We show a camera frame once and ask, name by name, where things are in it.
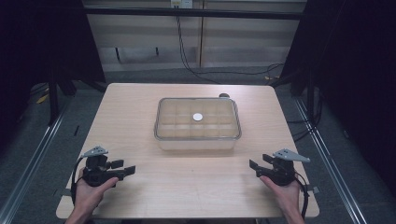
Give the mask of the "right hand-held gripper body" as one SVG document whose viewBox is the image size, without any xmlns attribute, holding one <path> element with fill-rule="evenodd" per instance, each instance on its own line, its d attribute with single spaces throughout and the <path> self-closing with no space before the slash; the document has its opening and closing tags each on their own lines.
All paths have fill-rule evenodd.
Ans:
<svg viewBox="0 0 396 224">
<path fill-rule="evenodd" d="M 295 179 L 295 161 L 311 162 L 309 158 L 287 148 L 274 152 L 272 157 L 274 158 L 274 162 L 271 164 L 273 168 L 263 168 L 264 176 L 269 177 L 278 186 L 287 186 Z"/>
</svg>

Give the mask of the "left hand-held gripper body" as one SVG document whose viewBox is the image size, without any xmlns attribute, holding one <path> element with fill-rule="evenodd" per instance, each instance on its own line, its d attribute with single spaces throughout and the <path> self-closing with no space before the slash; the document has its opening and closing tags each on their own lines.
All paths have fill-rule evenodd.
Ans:
<svg viewBox="0 0 396 224">
<path fill-rule="evenodd" d="M 99 187 L 112 177 L 119 178 L 121 168 L 110 167 L 111 161 L 107 160 L 107 153 L 102 147 L 94 147 L 80 156 L 86 159 L 82 178 L 91 187 Z"/>
</svg>

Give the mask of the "person's right hand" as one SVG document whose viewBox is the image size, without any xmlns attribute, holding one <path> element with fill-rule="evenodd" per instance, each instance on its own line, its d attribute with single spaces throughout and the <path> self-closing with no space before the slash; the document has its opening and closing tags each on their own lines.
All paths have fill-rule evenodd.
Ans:
<svg viewBox="0 0 396 224">
<path fill-rule="evenodd" d="M 269 188 L 276 197 L 276 202 L 280 210 L 285 215 L 299 215 L 299 194 L 300 187 L 296 180 L 292 181 L 287 186 L 278 186 L 269 177 L 260 176 L 260 180 L 263 184 Z"/>
</svg>

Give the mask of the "person's left hand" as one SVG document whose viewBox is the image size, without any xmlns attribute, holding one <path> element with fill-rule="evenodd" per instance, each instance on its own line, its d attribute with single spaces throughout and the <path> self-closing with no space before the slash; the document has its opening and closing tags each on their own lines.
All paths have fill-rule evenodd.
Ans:
<svg viewBox="0 0 396 224">
<path fill-rule="evenodd" d="M 77 182 L 73 212 L 81 217 L 91 215 L 97 205 L 102 201 L 105 192 L 113 188 L 118 182 L 119 179 L 117 177 L 112 177 L 99 187 L 91 187 L 84 179 L 79 180 Z"/>
</svg>

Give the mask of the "black metal stand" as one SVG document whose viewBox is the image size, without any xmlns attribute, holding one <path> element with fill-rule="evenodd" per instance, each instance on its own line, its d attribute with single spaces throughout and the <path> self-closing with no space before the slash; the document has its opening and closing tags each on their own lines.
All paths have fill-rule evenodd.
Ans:
<svg viewBox="0 0 396 224">
<path fill-rule="evenodd" d="M 49 71 L 49 126 L 60 116 L 58 90 L 61 90 L 66 96 L 73 96 L 77 89 L 73 81 L 62 75 L 55 68 Z"/>
</svg>

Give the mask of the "black curtain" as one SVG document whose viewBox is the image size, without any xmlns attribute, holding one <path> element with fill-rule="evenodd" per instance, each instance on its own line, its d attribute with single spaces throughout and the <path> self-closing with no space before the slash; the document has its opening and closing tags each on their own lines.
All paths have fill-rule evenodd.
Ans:
<svg viewBox="0 0 396 224">
<path fill-rule="evenodd" d="M 39 83 L 106 80 L 82 0 L 0 0 L 0 155 Z"/>
<path fill-rule="evenodd" d="M 321 90 L 396 197 L 396 0 L 307 0 L 282 76 Z"/>
</svg>

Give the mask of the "black horizontal bar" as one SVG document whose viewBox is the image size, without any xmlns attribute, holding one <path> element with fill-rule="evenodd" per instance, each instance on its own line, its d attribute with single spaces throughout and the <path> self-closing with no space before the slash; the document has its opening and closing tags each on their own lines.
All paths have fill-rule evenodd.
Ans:
<svg viewBox="0 0 396 224">
<path fill-rule="evenodd" d="M 175 16 L 200 18 L 241 18 L 241 19 L 268 19 L 293 20 L 305 17 L 304 13 L 297 12 L 269 12 L 269 11 L 242 11 L 217 9 L 185 9 L 185 8 L 144 8 L 144 7 L 84 7 L 87 14 L 102 15 L 136 15 L 136 16 Z"/>
</svg>

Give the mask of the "metal floor rail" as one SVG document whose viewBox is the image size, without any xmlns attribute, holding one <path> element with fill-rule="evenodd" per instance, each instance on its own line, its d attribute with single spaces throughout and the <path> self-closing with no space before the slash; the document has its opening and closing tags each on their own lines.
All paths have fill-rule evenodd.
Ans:
<svg viewBox="0 0 396 224">
<path fill-rule="evenodd" d="M 67 102 L 61 107 L 59 115 L 46 129 L 42 139 L 35 149 L 32 159 L 29 160 L 29 163 L 19 178 L 16 187 L 12 190 L 5 202 L 5 205 L 0 210 L 0 224 L 11 224 L 27 190 L 31 185 L 38 167 L 47 154 L 50 145 L 63 122 L 64 114 L 69 105 L 70 103 Z"/>
<path fill-rule="evenodd" d="M 334 159 L 332 158 L 332 154 L 330 153 L 327 145 L 325 144 L 318 128 L 308 120 L 308 109 L 304 105 L 304 101 L 300 98 L 294 100 L 298 111 L 303 118 L 304 124 L 310 134 L 310 138 L 314 142 L 318 154 L 320 155 L 334 186 L 341 197 L 341 200 L 352 219 L 354 224 L 368 224 L 367 219 L 365 218 L 361 207 L 359 206 L 357 200 L 352 194 L 351 190 L 347 186 L 347 183 L 343 176 L 341 175 Z"/>
</svg>

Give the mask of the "white wall power outlet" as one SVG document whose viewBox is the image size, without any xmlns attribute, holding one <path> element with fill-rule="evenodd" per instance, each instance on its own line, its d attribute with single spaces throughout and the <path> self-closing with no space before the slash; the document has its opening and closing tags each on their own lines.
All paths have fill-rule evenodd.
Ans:
<svg viewBox="0 0 396 224">
<path fill-rule="evenodd" d="M 170 0 L 171 8 L 193 8 L 192 0 Z"/>
</svg>

